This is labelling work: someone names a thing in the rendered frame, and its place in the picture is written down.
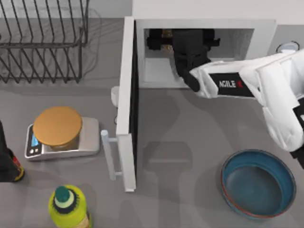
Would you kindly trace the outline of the silver kitchen scale bronze platter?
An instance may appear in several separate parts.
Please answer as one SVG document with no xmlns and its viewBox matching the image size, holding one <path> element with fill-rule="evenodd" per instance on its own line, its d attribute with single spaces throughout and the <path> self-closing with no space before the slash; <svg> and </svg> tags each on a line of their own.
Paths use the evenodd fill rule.
<svg viewBox="0 0 304 228">
<path fill-rule="evenodd" d="M 95 155 L 100 150 L 100 125 L 69 106 L 41 112 L 27 128 L 25 158 L 42 161 Z"/>
</svg>

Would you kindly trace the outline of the yellow-green bottle green cap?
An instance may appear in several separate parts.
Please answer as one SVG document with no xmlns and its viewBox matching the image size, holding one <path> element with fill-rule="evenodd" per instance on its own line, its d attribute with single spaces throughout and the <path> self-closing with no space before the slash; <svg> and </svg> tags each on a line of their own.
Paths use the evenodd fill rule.
<svg viewBox="0 0 304 228">
<path fill-rule="evenodd" d="M 56 228 L 93 228 L 83 192 L 76 186 L 59 186 L 48 202 L 48 212 Z"/>
</svg>

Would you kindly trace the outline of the pale round knob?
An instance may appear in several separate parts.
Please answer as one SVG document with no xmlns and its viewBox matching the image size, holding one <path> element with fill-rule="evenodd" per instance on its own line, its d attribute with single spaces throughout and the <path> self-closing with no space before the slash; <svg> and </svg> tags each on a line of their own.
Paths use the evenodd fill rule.
<svg viewBox="0 0 304 228">
<path fill-rule="evenodd" d="M 300 45 L 296 41 L 289 41 L 287 43 L 280 44 L 276 48 L 276 53 L 294 53 L 300 49 Z"/>
</svg>

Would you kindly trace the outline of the white microwave oven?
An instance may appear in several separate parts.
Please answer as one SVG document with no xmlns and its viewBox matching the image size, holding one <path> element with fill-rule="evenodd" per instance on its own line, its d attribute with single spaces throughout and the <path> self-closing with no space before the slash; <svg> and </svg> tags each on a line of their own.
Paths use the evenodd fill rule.
<svg viewBox="0 0 304 228">
<path fill-rule="evenodd" d="M 241 0 L 133 0 L 136 20 L 139 80 L 142 88 L 185 88 L 173 69 L 173 56 L 150 51 L 148 29 L 214 29 L 221 39 L 209 52 L 213 61 L 265 57 L 276 30 L 274 19 L 253 16 Z"/>
</svg>

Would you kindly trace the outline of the white rounded door latch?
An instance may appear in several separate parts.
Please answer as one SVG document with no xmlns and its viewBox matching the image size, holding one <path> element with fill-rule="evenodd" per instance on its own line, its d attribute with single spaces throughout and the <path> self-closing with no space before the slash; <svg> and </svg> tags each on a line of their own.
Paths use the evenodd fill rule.
<svg viewBox="0 0 304 228">
<path fill-rule="evenodd" d="M 119 86 L 114 86 L 111 88 L 111 101 L 115 107 L 118 107 L 119 102 Z"/>
</svg>

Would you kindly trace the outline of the blue bowl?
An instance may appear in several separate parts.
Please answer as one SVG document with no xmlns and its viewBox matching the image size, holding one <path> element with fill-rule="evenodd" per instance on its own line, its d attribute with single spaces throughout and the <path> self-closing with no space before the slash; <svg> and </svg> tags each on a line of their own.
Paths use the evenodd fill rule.
<svg viewBox="0 0 304 228">
<path fill-rule="evenodd" d="M 292 206 L 297 186 L 289 167 L 263 150 L 245 149 L 228 156 L 219 175 L 223 199 L 250 219 L 272 219 Z"/>
</svg>

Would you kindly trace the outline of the white microwave door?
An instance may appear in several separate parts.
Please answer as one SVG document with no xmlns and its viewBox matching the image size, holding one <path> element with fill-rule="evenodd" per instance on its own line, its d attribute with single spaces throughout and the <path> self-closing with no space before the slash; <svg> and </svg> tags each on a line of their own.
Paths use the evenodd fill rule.
<svg viewBox="0 0 304 228">
<path fill-rule="evenodd" d="M 116 137 L 125 192 L 136 189 L 139 75 L 136 21 L 124 18 Z"/>
</svg>

